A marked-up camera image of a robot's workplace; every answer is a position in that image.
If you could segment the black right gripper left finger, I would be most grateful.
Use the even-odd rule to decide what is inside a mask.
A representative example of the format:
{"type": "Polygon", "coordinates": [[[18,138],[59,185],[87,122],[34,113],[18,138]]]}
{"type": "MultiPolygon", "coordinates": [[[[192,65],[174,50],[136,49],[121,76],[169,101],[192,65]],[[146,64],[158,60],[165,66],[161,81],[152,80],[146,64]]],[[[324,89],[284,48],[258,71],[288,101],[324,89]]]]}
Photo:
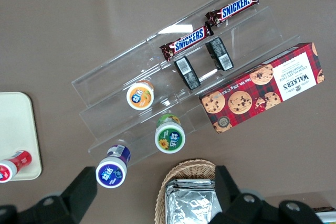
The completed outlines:
{"type": "Polygon", "coordinates": [[[18,212],[1,206],[1,223],[80,223],[97,195],[96,169],[85,167],[60,194],[48,196],[18,212]]]}

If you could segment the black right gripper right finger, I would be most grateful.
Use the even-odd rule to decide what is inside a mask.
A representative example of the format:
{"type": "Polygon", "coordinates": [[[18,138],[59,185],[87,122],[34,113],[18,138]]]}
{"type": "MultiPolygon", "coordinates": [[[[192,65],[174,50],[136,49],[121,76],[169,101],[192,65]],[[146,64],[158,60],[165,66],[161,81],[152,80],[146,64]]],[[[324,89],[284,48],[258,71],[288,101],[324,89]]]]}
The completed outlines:
{"type": "Polygon", "coordinates": [[[300,201],[284,200],[276,208],[252,193],[242,193],[226,166],[215,167],[215,192],[222,211],[210,223],[322,223],[300,201]]]}

